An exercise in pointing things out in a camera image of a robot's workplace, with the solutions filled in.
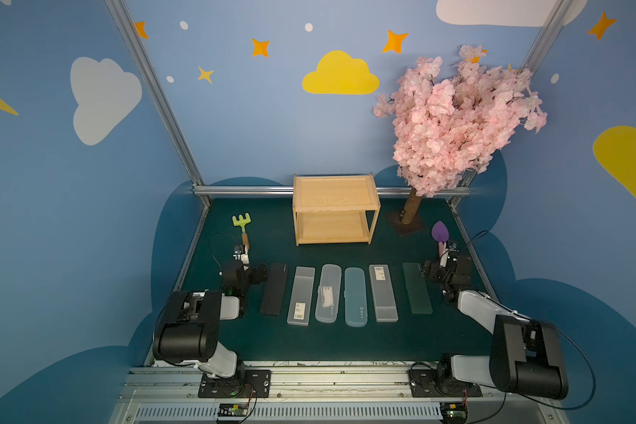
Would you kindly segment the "dark green pencil case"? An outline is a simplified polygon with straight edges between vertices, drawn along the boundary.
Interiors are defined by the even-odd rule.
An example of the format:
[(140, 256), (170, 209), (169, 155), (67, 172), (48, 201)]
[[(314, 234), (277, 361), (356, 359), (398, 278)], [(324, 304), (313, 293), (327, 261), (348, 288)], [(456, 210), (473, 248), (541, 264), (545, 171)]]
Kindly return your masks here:
[(419, 263), (403, 263), (406, 291), (413, 314), (432, 314), (427, 283)]

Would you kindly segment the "frosted pencil case with label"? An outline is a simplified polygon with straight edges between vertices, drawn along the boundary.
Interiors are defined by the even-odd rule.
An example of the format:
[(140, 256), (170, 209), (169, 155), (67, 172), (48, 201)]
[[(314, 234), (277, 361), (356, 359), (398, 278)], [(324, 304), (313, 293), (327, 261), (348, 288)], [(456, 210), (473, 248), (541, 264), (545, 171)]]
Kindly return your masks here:
[(315, 276), (315, 268), (296, 268), (287, 316), (287, 323), (289, 325), (309, 325)]

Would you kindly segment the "tall frosted grey pencil case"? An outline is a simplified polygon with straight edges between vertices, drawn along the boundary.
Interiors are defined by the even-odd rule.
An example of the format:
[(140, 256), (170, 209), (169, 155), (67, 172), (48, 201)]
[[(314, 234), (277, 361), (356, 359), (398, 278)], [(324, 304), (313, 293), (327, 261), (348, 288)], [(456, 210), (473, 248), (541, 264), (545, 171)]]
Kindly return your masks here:
[(390, 270), (386, 264), (369, 266), (371, 290), (378, 323), (395, 323), (399, 320)]

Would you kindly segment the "clear rounded pencil case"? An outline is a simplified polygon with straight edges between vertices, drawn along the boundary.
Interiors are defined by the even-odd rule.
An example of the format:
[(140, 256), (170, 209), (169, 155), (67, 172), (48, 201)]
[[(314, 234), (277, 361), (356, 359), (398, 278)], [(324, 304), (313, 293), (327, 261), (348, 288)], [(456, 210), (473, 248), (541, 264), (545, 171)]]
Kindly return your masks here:
[(316, 320), (332, 324), (337, 321), (342, 269), (335, 264), (322, 267), (316, 300)]

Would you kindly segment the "teal pencil case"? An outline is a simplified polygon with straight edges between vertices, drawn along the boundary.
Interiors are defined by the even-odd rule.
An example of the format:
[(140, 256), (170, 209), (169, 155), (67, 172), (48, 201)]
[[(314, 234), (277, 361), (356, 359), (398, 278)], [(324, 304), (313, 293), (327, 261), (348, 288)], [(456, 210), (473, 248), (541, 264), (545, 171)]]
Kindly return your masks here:
[(347, 268), (344, 272), (344, 319), (349, 327), (361, 328), (367, 324), (367, 286), (365, 272), (360, 268)]

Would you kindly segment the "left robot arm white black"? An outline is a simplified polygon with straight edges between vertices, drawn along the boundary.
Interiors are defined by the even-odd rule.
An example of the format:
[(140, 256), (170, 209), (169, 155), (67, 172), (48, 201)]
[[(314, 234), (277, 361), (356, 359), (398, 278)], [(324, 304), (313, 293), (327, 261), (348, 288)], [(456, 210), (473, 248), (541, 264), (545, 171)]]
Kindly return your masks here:
[(220, 342), (220, 323), (242, 318), (251, 287), (267, 277), (265, 263), (251, 267), (231, 260), (222, 269), (219, 289), (175, 291), (155, 323), (154, 357), (175, 367), (195, 367), (211, 380), (242, 380), (242, 360)]

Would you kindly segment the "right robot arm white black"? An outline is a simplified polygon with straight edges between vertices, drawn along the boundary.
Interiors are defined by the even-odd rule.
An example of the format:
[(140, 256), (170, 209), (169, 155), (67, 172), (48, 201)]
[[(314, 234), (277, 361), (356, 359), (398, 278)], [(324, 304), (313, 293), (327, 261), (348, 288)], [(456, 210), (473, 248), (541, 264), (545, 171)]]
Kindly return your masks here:
[(552, 323), (525, 316), (487, 293), (471, 287), (473, 262), (456, 251), (441, 254), (439, 261), (424, 261), (420, 273), (440, 284), (442, 299), (487, 330), (491, 335), (487, 356), (445, 353), (431, 369), (434, 389), (445, 397), (467, 395), (476, 386), (512, 393), (542, 404), (544, 399), (564, 400), (570, 390), (564, 338), (588, 367), (591, 389), (576, 411), (589, 405), (597, 392), (597, 378), (591, 362), (579, 345)]

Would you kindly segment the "light wooden shelf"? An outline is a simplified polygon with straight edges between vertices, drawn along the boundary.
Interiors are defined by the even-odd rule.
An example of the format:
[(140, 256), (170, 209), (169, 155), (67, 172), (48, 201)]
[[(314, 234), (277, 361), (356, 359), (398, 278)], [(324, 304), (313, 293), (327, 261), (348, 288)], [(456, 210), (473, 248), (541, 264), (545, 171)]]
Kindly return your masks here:
[(293, 180), (297, 245), (371, 243), (381, 203), (372, 174)]

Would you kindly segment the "purple toy trowel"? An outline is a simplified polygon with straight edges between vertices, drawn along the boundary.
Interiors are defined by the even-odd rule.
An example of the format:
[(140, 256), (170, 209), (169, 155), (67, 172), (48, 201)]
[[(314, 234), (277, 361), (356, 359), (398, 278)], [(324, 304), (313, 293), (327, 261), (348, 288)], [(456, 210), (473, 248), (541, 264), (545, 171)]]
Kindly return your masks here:
[(443, 256), (450, 239), (450, 233), (442, 221), (437, 221), (431, 228), (431, 237), (438, 243), (439, 256)]

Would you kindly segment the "pink cherry blossom tree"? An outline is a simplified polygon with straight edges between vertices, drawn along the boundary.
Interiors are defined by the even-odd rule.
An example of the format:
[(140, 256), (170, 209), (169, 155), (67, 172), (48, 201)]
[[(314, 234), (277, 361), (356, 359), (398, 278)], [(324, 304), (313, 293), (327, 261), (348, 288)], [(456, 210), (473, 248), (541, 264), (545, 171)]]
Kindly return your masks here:
[(397, 91), (377, 99), (374, 115), (393, 119), (397, 174), (412, 189), (403, 225), (412, 224), (422, 198), (457, 187), (467, 170), (486, 171), (517, 128), (540, 131), (547, 123), (532, 72), (481, 65), (485, 54), (480, 45), (461, 46), (456, 74), (442, 81), (442, 58), (419, 58)]

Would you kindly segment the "aluminium frame rail back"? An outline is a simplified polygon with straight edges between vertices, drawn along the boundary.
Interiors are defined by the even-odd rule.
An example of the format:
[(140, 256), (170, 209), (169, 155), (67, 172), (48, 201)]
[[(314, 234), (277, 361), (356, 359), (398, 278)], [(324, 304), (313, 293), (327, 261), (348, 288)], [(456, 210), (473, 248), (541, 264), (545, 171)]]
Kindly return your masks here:
[[(403, 197), (411, 193), (410, 187), (376, 187), (380, 197)], [(249, 185), (195, 185), (193, 193), (201, 196), (274, 196), (292, 197), (293, 187), (251, 187)], [(457, 187), (452, 190), (441, 190), (436, 193), (441, 197), (468, 197), (471, 194), (470, 187)]]

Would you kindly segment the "left aluminium frame post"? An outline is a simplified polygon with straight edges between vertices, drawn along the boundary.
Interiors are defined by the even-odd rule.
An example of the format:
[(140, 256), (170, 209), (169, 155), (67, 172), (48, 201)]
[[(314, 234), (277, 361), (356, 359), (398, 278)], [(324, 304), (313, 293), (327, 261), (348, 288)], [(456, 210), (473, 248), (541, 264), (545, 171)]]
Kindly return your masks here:
[(196, 194), (195, 192), (196, 188), (204, 186), (203, 178), (194, 160), (193, 153), (188, 146), (185, 135), (178, 125), (178, 120), (169, 104), (166, 93), (161, 86), (157, 72), (150, 61), (148, 51), (141, 41), (136, 26), (134, 26), (134, 21), (132, 20), (126, 2), (121, 0), (106, 0), (105, 3), (138, 68), (141, 79), (157, 108), (167, 133), (171, 137), (171, 141), (177, 150), (185, 171), (192, 182), (194, 195), (201, 200), (205, 208), (209, 208), (210, 197), (206, 194)]

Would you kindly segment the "aluminium frame post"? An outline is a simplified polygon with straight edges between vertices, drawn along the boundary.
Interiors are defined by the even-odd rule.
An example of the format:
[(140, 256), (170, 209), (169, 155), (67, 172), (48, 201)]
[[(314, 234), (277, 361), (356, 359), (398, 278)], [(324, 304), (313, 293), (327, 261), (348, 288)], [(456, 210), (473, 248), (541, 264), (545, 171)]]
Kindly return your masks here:
[(106, 0), (105, 3), (138, 68), (141, 79), (157, 108), (167, 133), (171, 137), (171, 141), (177, 150), (185, 171), (192, 182), (194, 195), (201, 200), (205, 208), (209, 208), (210, 197), (206, 194), (196, 194), (195, 192), (196, 188), (204, 186), (203, 178), (194, 160), (193, 153), (188, 146), (185, 135), (178, 125), (178, 120), (169, 104), (166, 93), (161, 86), (157, 72), (150, 61), (148, 51), (141, 41), (136, 26), (134, 26), (134, 21), (132, 20), (126, 2), (121, 0)]
[(487, 170), (495, 152), (510, 142), (520, 126), (540, 130), (547, 120), (542, 100), (531, 90), (535, 69), (546, 56), (563, 26), (572, 22), (584, 9), (584, 1), (556, 1), (551, 5), (535, 1), (527, 5), (517, 1), (525, 14), (548, 14), (542, 31), (521, 69), (501, 66), (486, 68), (480, 64), (485, 56), (481, 46), (463, 45), (458, 74), (450, 81), (453, 88), (451, 114), (442, 120), (441, 136), (447, 154), (443, 157), (443, 188), (458, 187), (465, 173)]

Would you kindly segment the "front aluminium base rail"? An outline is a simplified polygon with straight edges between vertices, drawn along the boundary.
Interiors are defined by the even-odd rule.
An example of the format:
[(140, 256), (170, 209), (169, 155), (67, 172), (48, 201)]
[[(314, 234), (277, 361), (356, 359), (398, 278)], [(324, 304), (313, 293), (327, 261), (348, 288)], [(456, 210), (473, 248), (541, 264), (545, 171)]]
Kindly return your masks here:
[(532, 402), (482, 386), (447, 397), (411, 383), (405, 361), (253, 361), (269, 374), (257, 394), (205, 399), (200, 372), (136, 367), (112, 412), (112, 423), (565, 423), (556, 401)]

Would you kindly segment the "right aluminium frame post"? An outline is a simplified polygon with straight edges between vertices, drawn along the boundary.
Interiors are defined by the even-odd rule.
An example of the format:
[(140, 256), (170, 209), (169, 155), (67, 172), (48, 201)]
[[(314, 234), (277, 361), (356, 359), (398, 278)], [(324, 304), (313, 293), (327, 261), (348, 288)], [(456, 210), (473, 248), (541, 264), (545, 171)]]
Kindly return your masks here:
[(547, 120), (542, 100), (531, 90), (535, 69), (546, 56), (563, 26), (572, 22), (584, 9), (584, 1), (556, 1), (551, 5), (535, 1), (527, 5), (517, 1), (525, 14), (548, 14), (542, 31), (521, 69), (501, 66), (486, 68), (480, 64), (485, 56), (481, 46), (463, 45), (458, 74), (450, 81), (453, 88), (451, 114), (442, 120), (441, 136), (447, 154), (443, 157), (443, 188), (458, 187), (465, 173), (487, 170), (495, 152), (510, 142), (520, 126), (540, 130)]

